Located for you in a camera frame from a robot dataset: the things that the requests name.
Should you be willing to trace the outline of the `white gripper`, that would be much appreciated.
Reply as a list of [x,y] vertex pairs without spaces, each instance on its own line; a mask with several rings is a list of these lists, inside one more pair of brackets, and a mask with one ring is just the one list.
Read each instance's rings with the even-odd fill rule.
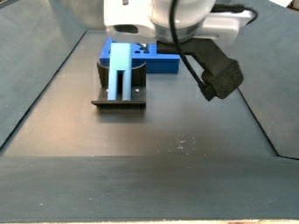
[[[140,43],[150,53],[155,41],[172,43],[170,12],[174,0],[104,0],[104,26],[118,42]],[[179,41],[214,39],[231,44],[239,29],[254,20],[254,11],[243,5],[216,0],[176,0],[174,25]]]

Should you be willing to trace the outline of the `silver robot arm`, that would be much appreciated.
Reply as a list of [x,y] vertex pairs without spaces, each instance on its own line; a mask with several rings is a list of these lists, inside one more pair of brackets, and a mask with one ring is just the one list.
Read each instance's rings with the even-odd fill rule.
[[[174,0],[104,0],[103,14],[108,37],[118,43],[155,44],[174,42],[170,25]],[[243,5],[218,0],[176,0],[174,26],[182,43],[210,39],[220,47],[235,41],[239,30],[254,20]]]

